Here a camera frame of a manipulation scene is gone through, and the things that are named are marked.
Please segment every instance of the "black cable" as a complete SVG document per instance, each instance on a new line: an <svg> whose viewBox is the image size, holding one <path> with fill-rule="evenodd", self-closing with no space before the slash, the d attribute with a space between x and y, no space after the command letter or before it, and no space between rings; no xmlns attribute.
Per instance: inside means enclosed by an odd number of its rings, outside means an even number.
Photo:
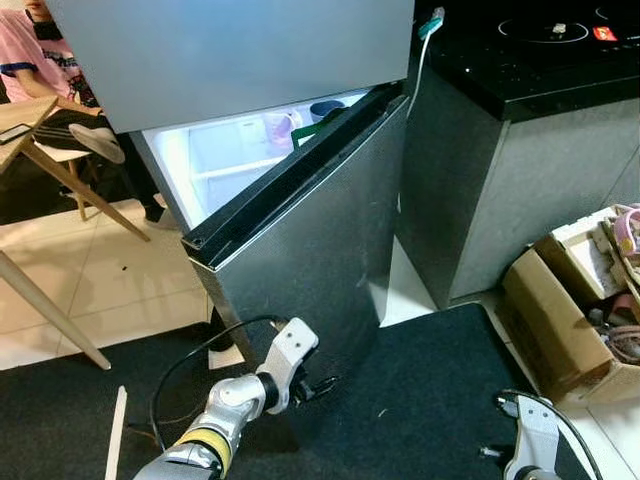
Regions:
<svg viewBox="0 0 640 480"><path fill-rule="evenodd" d="M533 395L531 393L521 392L519 390L512 390L512 389L502 390L502 392L500 393L505 393L508 395L520 395L521 397L527 397L533 400L534 402L538 402L540 405L547 407L549 410L555 413L556 417L562 420L562 423L564 423L569 428L569 430L571 430L571 433L573 433L573 435L576 437L576 440L578 440L580 447L582 447L582 450L587 456L587 460L589 460L589 464L593 469L593 473L596 475L596 480L603 480L602 473L600 473L600 468L598 468L598 464L596 463L595 458L593 458L591 450L589 450L589 447L587 446L587 442L585 442L584 438L582 437L582 435L580 435L580 432L578 432L578 429L573 425L569 417L567 417L564 413L562 413L560 410L555 408L553 405L550 405L544 400L542 400L542 398L539 397L538 395Z"/></svg>
<svg viewBox="0 0 640 480"><path fill-rule="evenodd" d="M185 355L180 360L178 360L173 365L171 365L167 369L167 371L164 372L162 377L160 377L160 381L158 382L158 386L156 387L155 392L153 392L153 395L151 396L151 400L149 402L149 421L151 423L151 428L153 430L153 435L154 435L154 437L156 439L156 442L158 443L158 445L160 446L162 451L166 450L166 446L165 446L165 443L164 443L164 439L162 438L162 433L160 433L160 428L159 428L159 424L158 424L158 418L157 418L158 417L158 398L160 397L160 391L162 390L162 387L164 386L164 383L167 381L167 378L169 378L169 375L171 375L176 368L178 368L180 365L182 365L188 359L190 359L191 357L193 357L197 353L201 352L202 350L208 348L213 342L215 342L216 340L220 339L222 336L227 335L227 334L233 332L234 330L236 330L236 329L238 329L240 327L244 327L244 326L249 325L251 323L263 322L263 321L266 321L266 320L269 320L269 321L272 321L272 322L277 322L277 321L281 321L282 317L278 317L277 315L260 315L258 317L252 318L250 320L245 320L243 322L236 323L235 325L232 325L231 327L223 330L219 334L215 335L214 337L210 338L209 340L207 340L203 344L201 344L198 347L196 347L194 350L192 350L187 355Z"/></svg>
<svg viewBox="0 0 640 480"><path fill-rule="evenodd" d="M182 423L182 422L186 422L186 421L192 421L200 412L202 412L202 409L204 408L204 406L207 404L207 399L205 398L204 400L202 400L200 403L198 403L189 413L187 413L186 415L182 415L178 418L170 418L170 419L165 419L165 420L157 420L158 425L174 425L176 423ZM138 428L138 427L144 427L144 428L151 428L151 424L149 422L146 423L142 423L142 422L129 422L127 423L127 427L132 427L132 428Z"/></svg>

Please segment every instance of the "black countertop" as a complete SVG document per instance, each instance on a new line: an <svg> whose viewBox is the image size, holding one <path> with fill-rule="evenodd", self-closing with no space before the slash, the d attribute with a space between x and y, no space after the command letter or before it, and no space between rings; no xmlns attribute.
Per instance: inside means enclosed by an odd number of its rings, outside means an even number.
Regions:
<svg viewBox="0 0 640 480"><path fill-rule="evenodd" d="M418 23L421 8L422 19L431 11L419 4ZM637 1L609 2L600 9L598 2L575 7L562 1L509 8L489 2L482 9L452 4L445 9L444 26L431 40L428 61L500 120L525 121L638 97ZM517 29L523 36L531 31L547 35L561 24L567 31L575 27L584 38L553 44L522 41L501 33L508 31L506 21L525 25ZM594 28L601 26L610 27L618 41L598 40Z"/></svg>

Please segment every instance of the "chair leg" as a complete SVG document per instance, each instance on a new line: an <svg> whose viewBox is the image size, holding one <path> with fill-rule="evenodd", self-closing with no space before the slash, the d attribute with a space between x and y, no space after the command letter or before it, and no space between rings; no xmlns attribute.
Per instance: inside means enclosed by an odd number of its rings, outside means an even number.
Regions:
<svg viewBox="0 0 640 480"><path fill-rule="evenodd" d="M78 169L76 168L76 161L69 160L68 163L69 163L69 173L71 173L71 175L73 175L75 178L78 178ZM80 218L82 219L83 222L86 222L87 214L84 211L84 198L78 192L75 192L75 194L76 194L76 202L78 204L78 210L80 211Z"/></svg>

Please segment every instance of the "person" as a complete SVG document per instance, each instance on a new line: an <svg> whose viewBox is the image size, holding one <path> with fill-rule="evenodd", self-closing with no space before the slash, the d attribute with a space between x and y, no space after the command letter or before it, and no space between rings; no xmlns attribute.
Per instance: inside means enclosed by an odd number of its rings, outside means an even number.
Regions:
<svg viewBox="0 0 640 480"><path fill-rule="evenodd" d="M152 226L176 228L170 212L154 198L158 189L141 159L125 154L91 91L73 51L44 0L24 0L25 10L0 10L0 73L11 102L55 95L54 112L34 139L65 150L90 150L122 165L127 187Z"/></svg>

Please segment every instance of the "refrigerator door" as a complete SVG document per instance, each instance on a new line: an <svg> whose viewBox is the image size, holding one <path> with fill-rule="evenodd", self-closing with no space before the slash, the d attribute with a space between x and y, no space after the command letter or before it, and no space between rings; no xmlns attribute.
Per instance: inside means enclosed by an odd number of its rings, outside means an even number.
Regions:
<svg viewBox="0 0 640 480"><path fill-rule="evenodd" d="M407 75L413 0L47 5L117 132L261 110Z"/></svg>
<svg viewBox="0 0 640 480"><path fill-rule="evenodd" d="M261 314L309 324L320 339L311 385L348 381L384 316L406 107L398 85L374 89L183 240L227 325ZM275 333L253 324L234 337L251 368ZM339 390L289 410L296 441Z"/></svg>

